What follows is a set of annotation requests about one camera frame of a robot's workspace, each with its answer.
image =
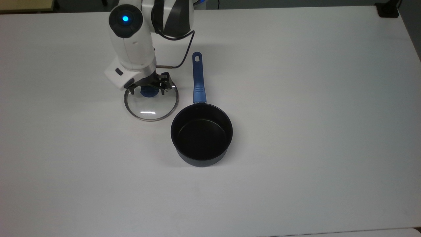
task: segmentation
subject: black saucepan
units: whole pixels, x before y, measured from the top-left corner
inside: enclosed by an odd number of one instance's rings
[[[220,108],[206,104],[202,55],[193,54],[193,105],[181,110],[171,125],[171,139],[187,163],[206,167],[220,161],[232,140],[232,124]]]

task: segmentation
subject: black cable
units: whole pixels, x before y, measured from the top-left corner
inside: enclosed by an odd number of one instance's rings
[[[186,60],[186,58],[187,58],[187,55],[189,54],[189,50],[190,50],[190,46],[192,45],[192,42],[193,42],[193,37],[195,36],[195,31],[194,30],[192,30],[192,31],[190,31],[189,33],[187,33],[186,35],[184,35],[184,36],[181,36],[181,37],[178,37],[178,38],[170,38],[170,37],[168,37],[168,36],[166,36],[166,35],[164,35],[156,26],[155,26],[155,22],[154,22],[154,11],[155,10],[155,6],[153,6],[152,7],[152,11],[151,11],[151,21],[152,21],[152,26],[153,26],[153,28],[155,29],[155,32],[157,33],[157,34],[159,34],[161,37],[163,37],[164,39],[167,39],[167,40],[172,40],[172,41],[177,41],[177,40],[182,40],[182,39],[184,39],[184,38],[186,38],[187,36],[189,36],[189,35],[192,35],[192,38],[190,39],[190,42],[189,42],[189,46],[187,47],[187,50],[186,50],[186,54],[184,55],[184,58],[183,58],[183,61],[179,64],[179,65],[177,65],[177,66],[166,66],[166,65],[157,65],[156,66],[156,68],[165,68],[165,69],[176,69],[176,68],[179,68],[179,67],[181,67],[182,65],[183,65],[183,63],[184,63],[184,61]]]
[[[192,38],[190,39],[190,43],[189,43],[189,46],[187,47],[186,54],[184,55],[183,61],[180,63],[180,65],[178,65],[178,66],[164,66],[164,65],[157,65],[157,68],[176,69],[176,68],[181,67],[181,65],[183,65],[184,61],[185,61],[185,60],[186,60],[186,58],[187,58],[187,55],[189,54],[190,46],[192,45],[193,37],[195,36],[195,31],[194,31],[194,30],[192,30],[190,33],[188,33],[187,35],[183,36],[183,39],[184,39],[185,37],[189,36],[189,35],[192,35]]]

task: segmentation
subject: table surface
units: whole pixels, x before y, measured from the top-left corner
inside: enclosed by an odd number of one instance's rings
[[[259,237],[421,226],[421,63],[374,6],[196,11],[208,103],[234,127],[207,168],[103,75],[108,13],[0,16],[1,236]],[[153,36],[160,65],[188,39]]]
[[[1,0],[0,12],[51,11],[54,0]]]

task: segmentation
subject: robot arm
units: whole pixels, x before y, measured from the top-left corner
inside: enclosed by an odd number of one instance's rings
[[[156,74],[151,32],[183,37],[193,24],[192,0],[120,0],[109,15],[109,34],[117,57],[105,70],[120,90],[136,86],[171,89],[171,78]]]

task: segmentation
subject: pot handle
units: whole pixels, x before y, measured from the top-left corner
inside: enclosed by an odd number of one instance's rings
[[[203,63],[200,52],[193,53],[193,103],[206,103],[205,83],[203,82]]]

